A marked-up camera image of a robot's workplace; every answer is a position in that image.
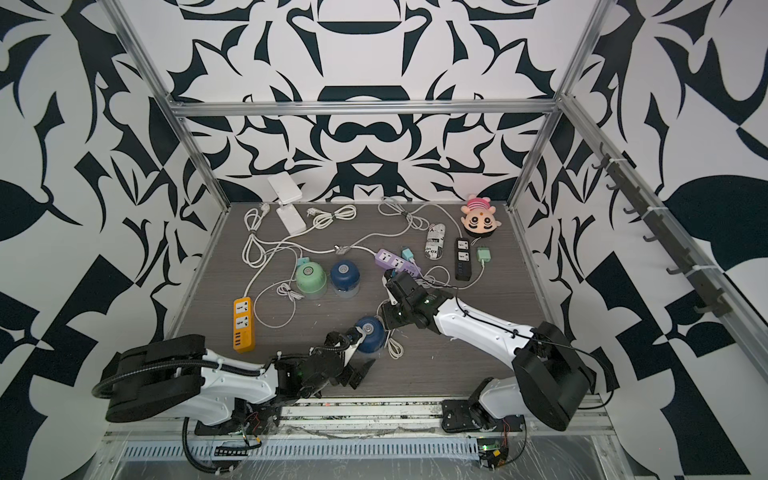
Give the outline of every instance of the patterned backdrop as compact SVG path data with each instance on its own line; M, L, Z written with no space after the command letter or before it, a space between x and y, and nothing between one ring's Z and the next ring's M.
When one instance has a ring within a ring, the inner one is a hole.
M620 0L576 89L763 317L766 21L757 0ZM711 313L694 312L702 300L666 273L669 256L643 241L650 231L597 163L561 120L518 211L566 335L615 375L621 444L650 478L768 477L768 385Z
M594 3L123 2L186 101L552 98Z
M274 201L288 171L305 201L506 200L543 114L188 119L232 201Z
M0 478L93 455L118 351L162 339L220 214L94 0L0 7Z

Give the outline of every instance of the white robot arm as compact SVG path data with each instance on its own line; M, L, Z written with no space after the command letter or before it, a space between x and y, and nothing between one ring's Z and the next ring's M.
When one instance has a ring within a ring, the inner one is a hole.
M565 430L594 374L554 325L519 325L483 313L448 290L431 293L407 273L386 284L396 304L383 309L385 328L409 324L455 337L499 359L515 371L509 379L487 378L470 396L468 429L487 429L507 415L532 414ZM189 335L152 343L116 356L93 388L109 398L107 420L133 422L155 415L190 417L232 432L254 406L279 408L319 396L328 385L356 388L373 364L354 368L349 360L366 338L353 327L329 333L308 355L278 355L257 365L205 349L204 338Z

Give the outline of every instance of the wooden table surface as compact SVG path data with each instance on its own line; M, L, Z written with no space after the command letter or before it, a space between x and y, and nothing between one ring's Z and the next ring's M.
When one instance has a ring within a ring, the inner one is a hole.
M387 298L381 283L382 268L377 266L370 253L352 250L344 257L334 253L309 254L312 261L319 263L326 272L341 258L351 260L358 266L361 283L358 294L352 299L338 297L330 288L319 300L299 300L296 315L283 328L271 329L254 323L257 347L254 351L239 354L232 348L232 304L243 296L243 291L256 272L240 259L243 245L248 237L243 215L257 204L233 204L213 256L194 295L192 304L183 319L179 335L199 333L206 337L206 347L234 359L247 362L265 362L280 350L283 353L306 353L308 348L321 345L332 330L344 331L363 316L375 315L376 307ZM311 205L300 204L297 209L306 217ZM339 205L317 204L316 207L333 211ZM384 217L376 211L376 205L359 204L357 217L353 220L336 220L325 230L314 230L293 239L313 250L327 250L333 245L349 245L366 234L398 233L406 227L404 217ZM408 205L413 210L417 205ZM445 209L458 221L460 205L446 204ZM476 247L491 249L492 260L487 264L482 278L472 287L463 290L459 298L491 315L515 323L536 326L544 320L536 299L531 279L523 263L518 241L512 233L509 218L503 206L497 205L497 219L502 225L492 237L477 242ZM287 232L277 213L271 211L263 220L258 235L261 240L277 241ZM445 224L445 252L438 261L424 257L426 234L424 231L409 230L396 238L371 237L363 246L377 251L386 248L399 253L408 247L415 255L416 262L426 271L434 265L443 265L453 272L454 243L458 232L453 222L439 209L427 206L418 215L431 223ZM258 256L253 248L252 259ZM291 276L295 262L294 255L284 250L276 254L269 266L254 282L249 296L253 299L266 286ZM472 272L474 280L480 273L480 265L472 248ZM445 281L445 272L433 272L438 280ZM451 278L455 285L465 285ZM285 297L278 296L272 288L265 292L256 307L259 318L271 325L284 323L292 310ZM349 387L329 386L323 390L325 396L453 396L468 395L487 376L506 378L513 375L511 367L505 366L468 343L437 335L430 330L420 330L410 325L401 328L394 335L405 348L405 355L398 360L389 357L386 349L369 356L356 353L353 362L365 358L377 358L368 376L357 390Z

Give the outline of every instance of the purple power strip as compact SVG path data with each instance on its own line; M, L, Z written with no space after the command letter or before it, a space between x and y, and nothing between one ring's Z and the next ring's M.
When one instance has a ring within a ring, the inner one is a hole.
M376 252L376 265L382 267L384 270L389 270L390 268L395 269L397 272L405 270L410 273L413 278L419 277L419 269L416 268L416 265L406 262L404 259L383 248Z

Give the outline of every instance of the pink plush toy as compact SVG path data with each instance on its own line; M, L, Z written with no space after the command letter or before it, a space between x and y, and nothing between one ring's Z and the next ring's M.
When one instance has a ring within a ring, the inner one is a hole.
M464 230L470 237L490 237L494 230L502 225L502 222L493 217L496 207L491 206L491 199L488 197L470 195L467 204L462 206L462 213L466 215L462 217Z

